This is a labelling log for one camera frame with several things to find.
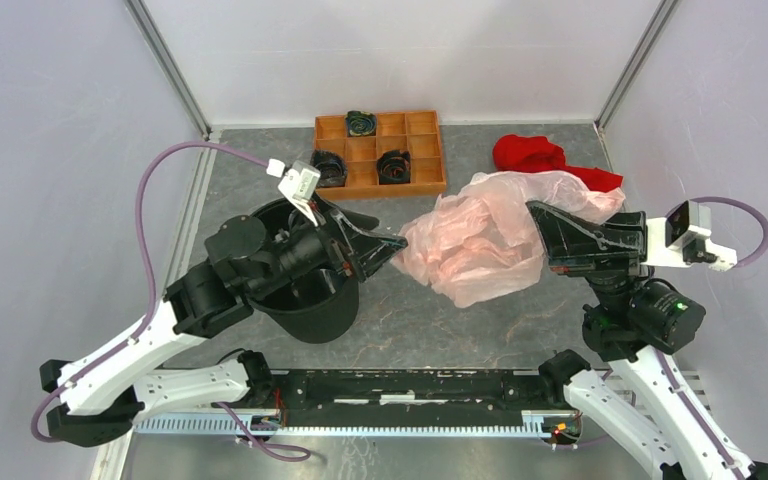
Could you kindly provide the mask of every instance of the wooden tray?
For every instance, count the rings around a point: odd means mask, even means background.
[[[346,161],[345,187],[318,188],[328,200],[350,198],[437,195],[446,190],[443,143],[437,112],[376,113],[375,136],[349,137],[343,115],[316,117],[313,148],[334,152]],[[389,150],[407,150],[411,155],[411,181],[400,185],[378,185],[375,162]]]

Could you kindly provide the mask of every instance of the red towel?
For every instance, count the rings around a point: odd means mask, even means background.
[[[571,173],[595,192],[610,192],[622,185],[622,176],[599,168],[567,165],[564,149],[546,137],[505,135],[493,147],[493,162],[501,171],[539,173],[562,170]]]

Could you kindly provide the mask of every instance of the translucent plastic bag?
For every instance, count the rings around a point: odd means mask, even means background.
[[[591,192],[561,171],[476,173],[459,194],[438,197],[433,211],[402,227],[408,248],[392,262],[460,308],[534,285],[544,250],[528,200],[602,223],[625,195]]]

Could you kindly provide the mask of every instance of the gray floor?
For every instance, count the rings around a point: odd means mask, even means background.
[[[564,148],[568,163],[609,168],[589,125],[444,126],[442,133],[450,194],[469,183],[474,173],[495,171],[493,145],[508,133],[546,135]],[[234,130],[223,134],[222,143],[262,158],[307,160],[312,136],[311,128]],[[191,264],[203,260],[204,239],[225,220],[278,198],[275,184],[248,162],[219,154]],[[380,228],[397,232],[404,223],[430,211],[434,201],[434,197],[409,197],[340,205],[378,216]],[[600,365],[581,340],[581,306],[592,300],[583,280],[544,271],[540,282],[524,291],[458,309],[448,298],[387,265],[361,285],[354,326],[331,343],[302,343],[269,317],[256,313],[167,366],[211,365],[238,347],[263,352],[272,368],[536,368],[567,348]]]
[[[491,149],[507,133],[547,135],[566,150],[569,163],[608,169],[589,126],[443,127],[449,193],[467,184],[473,173],[493,171]],[[312,129],[243,130],[226,132],[223,143],[263,157],[304,160],[310,155],[312,135]],[[255,167],[219,155],[191,263],[204,257],[202,242],[227,218],[275,199],[274,185],[274,180]],[[376,215],[382,228],[398,231],[405,222],[429,211],[434,198],[341,204]],[[581,305],[593,300],[581,281],[544,272],[540,283],[523,292],[457,309],[447,298],[388,265],[361,286],[358,319],[334,342],[306,345],[284,333],[268,317],[256,314],[167,365],[211,365],[238,347],[262,351],[273,368],[536,368],[555,351],[566,348],[574,348],[600,365],[581,341]],[[600,434],[595,423],[586,422],[585,438]],[[613,441],[576,452],[554,453],[544,444],[527,439],[291,437],[285,441],[309,448],[315,452],[314,458],[286,464],[239,447],[227,438],[137,435],[123,478],[648,478]]]
[[[588,423],[588,438],[600,435]],[[614,442],[552,452],[539,440],[505,438],[280,437],[315,452],[283,463],[223,437],[134,437],[124,480],[640,480],[646,472]]]

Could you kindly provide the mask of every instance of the white backdrop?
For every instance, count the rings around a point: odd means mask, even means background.
[[[122,2],[0,1],[0,480],[88,478],[94,449],[31,437],[38,368],[145,312],[137,183],[158,152],[196,138]],[[149,183],[161,281],[196,157]]]
[[[607,128],[629,206],[665,213],[700,195],[737,198],[768,216],[768,3],[680,2]],[[739,254],[760,229],[714,209],[713,238]],[[768,461],[768,253],[725,274],[661,271],[708,310],[680,352],[700,370],[714,416]]]
[[[592,121],[657,0],[147,0],[208,120]]]

